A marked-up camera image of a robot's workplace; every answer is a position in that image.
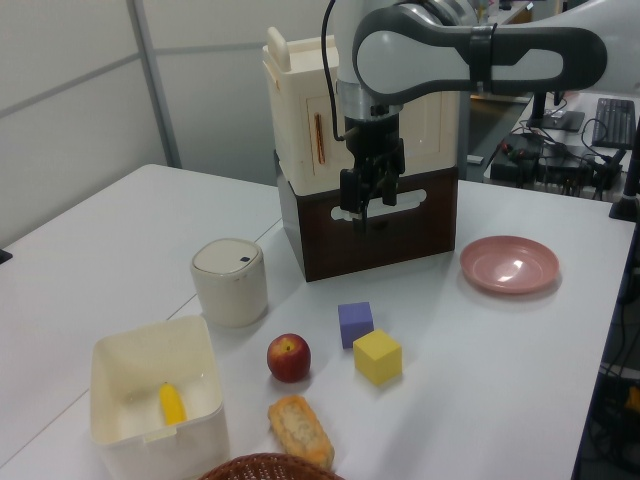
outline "block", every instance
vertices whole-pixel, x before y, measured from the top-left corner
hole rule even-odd
[[[352,348],[353,342],[373,332],[373,316],[369,302],[338,305],[342,348]]]
[[[374,385],[402,373],[402,346],[377,329],[353,342],[356,369]]]

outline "purple cube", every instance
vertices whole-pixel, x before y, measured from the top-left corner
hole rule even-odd
[[[373,332],[373,316],[369,302],[338,305],[342,348],[353,348],[353,342]]]

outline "yellow banana toy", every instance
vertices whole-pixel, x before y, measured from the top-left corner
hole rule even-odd
[[[163,383],[158,394],[160,395],[160,404],[162,405],[164,423],[166,425],[174,425],[187,419],[180,393],[178,393],[176,387],[170,383]]]

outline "keyboard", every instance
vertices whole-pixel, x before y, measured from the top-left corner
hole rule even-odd
[[[631,150],[636,134],[636,111],[632,100],[599,98],[591,144],[594,147]]]

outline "pink plate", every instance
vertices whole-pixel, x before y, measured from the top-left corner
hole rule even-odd
[[[502,293],[529,293],[552,283],[558,257],[544,245],[521,237],[486,237],[470,243],[460,255],[465,277]]]

